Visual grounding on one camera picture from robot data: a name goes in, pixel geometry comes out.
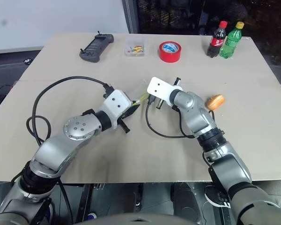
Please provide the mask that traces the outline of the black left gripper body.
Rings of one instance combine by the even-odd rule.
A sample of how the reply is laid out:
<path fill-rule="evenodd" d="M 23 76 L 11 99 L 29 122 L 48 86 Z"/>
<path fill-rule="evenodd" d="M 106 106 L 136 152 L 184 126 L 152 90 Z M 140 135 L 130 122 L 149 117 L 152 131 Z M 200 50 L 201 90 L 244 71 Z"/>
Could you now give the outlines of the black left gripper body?
<path fill-rule="evenodd" d="M 119 118 L 118 118 L 118 123 L 120 123 L 120 121 L 122 119 L 125 119 L 129 116 L 131 116 L 133 114 L 133 108 L 129 108 L 126 112 L 124 112 Z"/>

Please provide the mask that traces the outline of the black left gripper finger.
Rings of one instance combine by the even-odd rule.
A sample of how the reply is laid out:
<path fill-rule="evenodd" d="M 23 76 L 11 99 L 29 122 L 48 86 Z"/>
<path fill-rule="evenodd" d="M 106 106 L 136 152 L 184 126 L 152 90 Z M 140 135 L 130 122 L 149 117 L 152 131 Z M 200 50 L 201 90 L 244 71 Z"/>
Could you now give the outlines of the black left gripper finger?
<path fill-rule="evenodd" d="M 136 104 L 131 106 L 126 112 L 125 112 L 125 117 L 129 117 L 132 114 L 134 114 L 134 112 L 139 108 L 140 104 Z"/>
<path fill-rule="evenodd" d="M 128 126 L 123 122 L 123 120 L 122 120 L 121 118 L 119 118 L 118 124 L 121 126 L 121 128 L 124 130 L 124 132 L 125 132 L 126 134 L 130 132 L 130 129 L 129 129 Z"/>

